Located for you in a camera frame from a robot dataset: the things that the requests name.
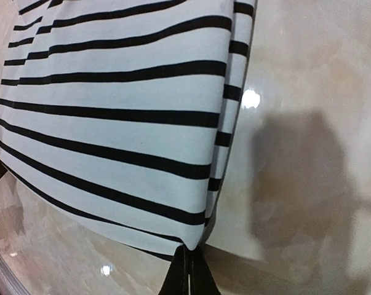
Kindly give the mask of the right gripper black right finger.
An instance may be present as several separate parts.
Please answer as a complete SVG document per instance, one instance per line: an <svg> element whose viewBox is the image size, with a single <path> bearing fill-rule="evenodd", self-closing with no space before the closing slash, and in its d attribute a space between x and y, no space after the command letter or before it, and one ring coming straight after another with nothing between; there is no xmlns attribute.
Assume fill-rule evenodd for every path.
<svg viewBox="0 0 371 295"><path fill-rule="evenodd" d="M188 267L191 295L221 295L200 246L189 252Z"/></svg>

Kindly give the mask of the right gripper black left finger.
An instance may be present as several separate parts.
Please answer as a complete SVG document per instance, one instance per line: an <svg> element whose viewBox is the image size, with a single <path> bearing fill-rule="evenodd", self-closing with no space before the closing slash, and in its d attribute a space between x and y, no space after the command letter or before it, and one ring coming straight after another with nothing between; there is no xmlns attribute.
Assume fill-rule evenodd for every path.
<svg viewBox="0 0 371 295"><path fill-rule="evenodd" d="M179 246L173 256L160 295L189 294L189 256L186 246Z"/></svg>

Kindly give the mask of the black white striped shirt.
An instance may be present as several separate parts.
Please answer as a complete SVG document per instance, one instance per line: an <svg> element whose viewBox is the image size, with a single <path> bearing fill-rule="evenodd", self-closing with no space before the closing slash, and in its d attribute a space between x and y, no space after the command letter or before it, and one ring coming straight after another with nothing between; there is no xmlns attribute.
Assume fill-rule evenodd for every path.
<svg viewBox="0 0 371 295"><path fill-rule="evenodd" d="M254 1L18 1L0 162L86 228L198 247L237 121Z"/></svg>

